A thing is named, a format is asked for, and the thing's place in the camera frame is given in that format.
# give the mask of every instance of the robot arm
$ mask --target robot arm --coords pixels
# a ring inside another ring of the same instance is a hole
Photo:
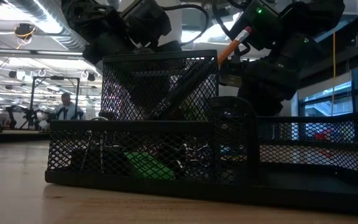
[[[242,78],[238,96],[259,116],[278,114],[281,102],[292,99],[298,89],[298,72],[321,53],[313,37],[335,28],[344,8],[343,0],[317,0],[296,2],[277,13],[264,0],[251,1],[230,32],[237,35],[251,26],[248,44],[271,51],[253,62],[225,64],[223,72]]]
[[[16,107],[16,105],[12,105],[6,108],[7,113],[9,114],[9,119],[11,122],[9,123],[10,129],[15,129],[15,126],[17,124],[17,121],[15,120],[15,117],[13,116],[13,109]]]
[[[271,52],[250,63],[240,63],[239,58],[227,61],[221,75],[228,71],[240,76],[238,96],[251,103],[259,116],[274,116],[280,112],[281,102],[297,91],[298,72],[319,54],[313,37],[337,26],[343,0],[295,2],[280,13],[265,0],[247,0],[236,7],[244,12],[228,36],[236,37],[250,26],[253,31],[243,44]],[[140,53],[139,49],[181,50],[177,41],[158,47],[159,37],[167,35],[171,27],[166,9],[154,0],[135,0],[123,12],[94,0],[62,0],[62,10],[68,25],[89,42],[83,56],[91,63],[108,55]]]

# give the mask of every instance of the table surface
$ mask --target table surface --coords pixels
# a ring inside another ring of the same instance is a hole
[[[0,134],[39,134],[40,131],[34,130],[3,130]]]
[[[0,144],[0,223],[357,223],[358,217],[47,184],[48,142]]]

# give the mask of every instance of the yellow cable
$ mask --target yellow cable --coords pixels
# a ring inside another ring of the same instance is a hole
[[[34,32],[34,30],[32,30],[31,33],[28,33],[28,34],[25,36],[24,40],[27,40],[27,38]],[[22,47],[24,44],[25,44],[25,43],[23,43],[23,41],[22,41],[22,43],[20,43],[19,46],[16,47],[16,50],[19,50],[19,48]]]
[[[334,67],[334,78],[333,78],[333,98],[331,102],[331,116],[334,115],[334,100],[335,100],[335,78],[336,78],[336,33],[333,34],[333,67]]]
[[[33,34],[33,33],[34,33],[34,31],[35,31],[35,28],[34,28],[34,29],[32,29],[32,31],[31,31],[31,32],[29,32],[28,34],[23,34],[23,35],[17,35],[17,34],[15,34],[15,35],[16,35],[16,37],[27,37],[28,35]]]

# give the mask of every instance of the man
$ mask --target man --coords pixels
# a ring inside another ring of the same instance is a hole
[[[56,115],[56,118],[59,120],[71,120],[78,119],[80,115],[83,115],[83,111],[79,106],[77,106],[77,117],[75,116],[75,104],[71,102],[71,96],[68,93],[62,94],[62,103],[61,105],[55,108],[53,112]]]

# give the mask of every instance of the red object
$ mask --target red object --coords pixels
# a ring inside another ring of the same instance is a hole
[[[252,33],[252,28],[251,27],[246,27],[245,30],[248,31],[248,33]]]

